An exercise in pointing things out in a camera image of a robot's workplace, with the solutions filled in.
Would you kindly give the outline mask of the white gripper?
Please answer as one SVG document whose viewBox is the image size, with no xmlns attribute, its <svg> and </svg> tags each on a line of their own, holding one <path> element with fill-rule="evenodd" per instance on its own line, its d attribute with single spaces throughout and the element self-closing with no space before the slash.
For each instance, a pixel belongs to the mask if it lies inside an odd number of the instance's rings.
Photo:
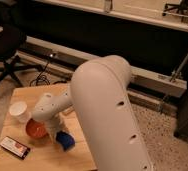
<svg viewBox="0 0 188 171">
<path fill-rule="evenodd" d="M 64 129 L 64 119 L 59 114 L 45 122 L 45 128 L 53 143 L 56 142 L 56 135 Z"/>
</svg>

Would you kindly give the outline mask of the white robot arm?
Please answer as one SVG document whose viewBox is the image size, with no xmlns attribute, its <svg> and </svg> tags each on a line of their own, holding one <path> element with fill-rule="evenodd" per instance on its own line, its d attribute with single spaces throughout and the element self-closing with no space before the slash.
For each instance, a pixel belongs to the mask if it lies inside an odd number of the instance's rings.
<svg viewBox="0 0 188 171">
<path fill-rule="evenodd" d="M 42 94 L 31 117 L 57 134 L 55 116 L 72 107 L 98 171 L 153 171 L 127 94 L 130 80 L 131 65 L 121 56 L 89 60 L 62 94 Z"/>
</svg>

